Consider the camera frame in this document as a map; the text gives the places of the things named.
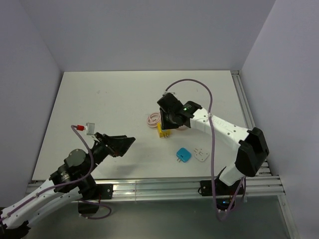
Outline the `yellow cube socket adapter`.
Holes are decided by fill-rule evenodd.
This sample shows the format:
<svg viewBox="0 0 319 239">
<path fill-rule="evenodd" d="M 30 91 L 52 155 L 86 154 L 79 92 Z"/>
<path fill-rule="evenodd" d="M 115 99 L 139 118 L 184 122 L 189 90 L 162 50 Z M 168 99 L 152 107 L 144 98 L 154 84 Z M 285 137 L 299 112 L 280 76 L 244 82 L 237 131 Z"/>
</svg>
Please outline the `yellow cube socket adapter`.
<svg viewBox="0 0 319 239">
<path fill-rule="evenodd" d="M 166 138 L 171 135 L 171 130 L 170 129 L 162 129 L 161 128 L 161 123 L 157 123 L 157 132 L 160 138 Z"/>
</svg>

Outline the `white plug adapter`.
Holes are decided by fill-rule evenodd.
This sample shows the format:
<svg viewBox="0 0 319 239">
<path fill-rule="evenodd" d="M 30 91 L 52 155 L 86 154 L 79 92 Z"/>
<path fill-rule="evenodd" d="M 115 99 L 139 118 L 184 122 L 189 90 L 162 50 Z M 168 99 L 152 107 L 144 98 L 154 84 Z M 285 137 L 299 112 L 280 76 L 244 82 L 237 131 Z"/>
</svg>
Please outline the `white plug adapter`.
<svg viewBox="0 0 319 239">
<path fill-rule="evenodd" d="M 199 162 L 204 162 L 210 155 L 208 150 L 202 148 L 195 148 L 193 151 L 195 159 L 197 159 Z"/>
</svg>

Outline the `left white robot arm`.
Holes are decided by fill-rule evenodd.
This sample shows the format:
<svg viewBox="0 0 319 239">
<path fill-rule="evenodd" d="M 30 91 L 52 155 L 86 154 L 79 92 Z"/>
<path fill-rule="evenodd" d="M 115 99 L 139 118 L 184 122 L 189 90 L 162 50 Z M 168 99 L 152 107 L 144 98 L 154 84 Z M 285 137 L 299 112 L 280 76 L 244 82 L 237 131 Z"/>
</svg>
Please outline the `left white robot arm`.
<svg viewBox="0 0 319 239">
<path fill-rule="evenodd" d="M 107 157 L 122 157 L 136 140 L 125 135 L 95 133 L 92 148 L 75 149 L 36 190 L 0 211 L 0 237 L 21 239 L 40 219 L 77 200 L 91 200 L 97 184 L 91 172 Z"/>
</svg>

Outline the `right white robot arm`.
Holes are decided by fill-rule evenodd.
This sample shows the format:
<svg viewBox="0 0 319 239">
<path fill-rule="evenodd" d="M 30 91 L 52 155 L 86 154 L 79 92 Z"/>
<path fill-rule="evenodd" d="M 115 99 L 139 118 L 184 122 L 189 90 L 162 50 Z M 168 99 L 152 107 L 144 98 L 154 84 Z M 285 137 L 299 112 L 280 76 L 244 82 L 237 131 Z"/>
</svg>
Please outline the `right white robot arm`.
<svg viewBox="0 0 319 239">
<path fill-rule="evenodd" d="M 216 190 L 227 194 L 243 177 L 254 177 L 269 155 L 269 148 L 261 129 L 247 129 L 210 114 L 201 105 L 188 101 L 183 104 L 172 93 L 158 101 L 161 128 L 177 129 L 182 126 L 218 138 L 233 151 L 236 159 L 217 176 Z"/>
</svg>

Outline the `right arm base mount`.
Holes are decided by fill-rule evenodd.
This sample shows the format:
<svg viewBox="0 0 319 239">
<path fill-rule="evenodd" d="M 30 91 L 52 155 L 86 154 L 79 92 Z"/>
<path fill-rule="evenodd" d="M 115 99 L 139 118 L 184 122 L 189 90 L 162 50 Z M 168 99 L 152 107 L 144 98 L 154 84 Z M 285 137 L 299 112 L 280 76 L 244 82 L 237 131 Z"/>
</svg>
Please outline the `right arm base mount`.
<svg viewBox="0 0 319 239">
<path fill-rule="evenodd" d="M 231 200 L 235 195 L 235 192 L 239 186 L 237 195 L 244 196 L 246 193 L 246 179 L 243 182 L 238 180 L 232 186 L 224 185 L 220 180 L 215 180 L 215 195 L 222 196 L 222 198 L 216 199 L 216 205 L 218 210 L 225 211 L 231 204 Z M 197 190 L 198 194 L 203 197 L 212 196 L 212 186 L 211 180 L 202 180 L 200 181 L 200 187 Z"/>
</svg>

